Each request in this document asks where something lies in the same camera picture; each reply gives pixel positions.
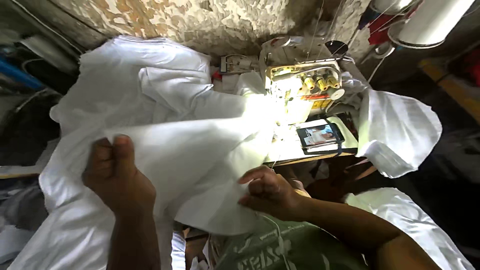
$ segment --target person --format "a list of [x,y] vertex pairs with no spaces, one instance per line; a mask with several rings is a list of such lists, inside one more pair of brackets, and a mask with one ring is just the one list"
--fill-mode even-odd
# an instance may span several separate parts
[[312,129],[310,133],[311,144],[313,145],[325,142],[334,137],[332,132],[328,131],[323,133],[322,130],[319,129]]
[[[107,269],[160,269],[156,191],[134,164],[130,138],[95,142],[82,179],[115,215]],[[266,166],[239,179],[248,182],[239,203],[260,213],[258,225],[224,238],[215,269],[440,269],[413,239],[371,213],[302,196]]]

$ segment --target blue pipe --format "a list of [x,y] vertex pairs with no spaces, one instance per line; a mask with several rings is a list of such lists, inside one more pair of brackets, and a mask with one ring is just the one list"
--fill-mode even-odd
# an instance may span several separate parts
[[3,57],[0,57],[0,73],[3,73],[7,77],[22,83],[25,86],[33,88],[34,90],[42,90],[45,88],[45,86],[35,77],[19,70],[13,65],[10,65]]

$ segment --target white fabric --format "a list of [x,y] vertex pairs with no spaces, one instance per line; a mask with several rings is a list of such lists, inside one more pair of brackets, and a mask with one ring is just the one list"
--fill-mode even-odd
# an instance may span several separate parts
[[249,229],[255,215],[236,203],[236,180],[267,153],[267,97],[210,90],[209,58],[165,38],[117,37],[80,64],[50,113],[62,131],[39,178],[50,215],[9,269],[106,267],[114,217],[81,181],[91,143],[105,135],[132,137],[157,189],[162,269],[171,269],[172,218],[215,233]]
[[385,177],[416,171],[442,134],[430,106],[367,88],[360,107],[357,157],[367,157]]
[[452,239],[412,199],[396,188],[385,187],[358,195],[345,202],[373,213],[408,234],[442,270],[474,270]]

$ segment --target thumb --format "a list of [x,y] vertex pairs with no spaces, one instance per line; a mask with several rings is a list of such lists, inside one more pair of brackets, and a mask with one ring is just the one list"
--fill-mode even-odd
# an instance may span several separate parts
[[130,174],[136,170],[133,142],[127,135],[119,135],[113,141],[115,174]]

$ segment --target green t-shirt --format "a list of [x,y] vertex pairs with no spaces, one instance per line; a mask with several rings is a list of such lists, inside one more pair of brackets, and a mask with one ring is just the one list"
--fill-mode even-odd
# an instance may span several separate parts
[[216,265],[216,270],[279,269],[366,270],[368,267],[360,253],[348,249],[319,227],[270,216],[261,216],[251,233],[230,237]]

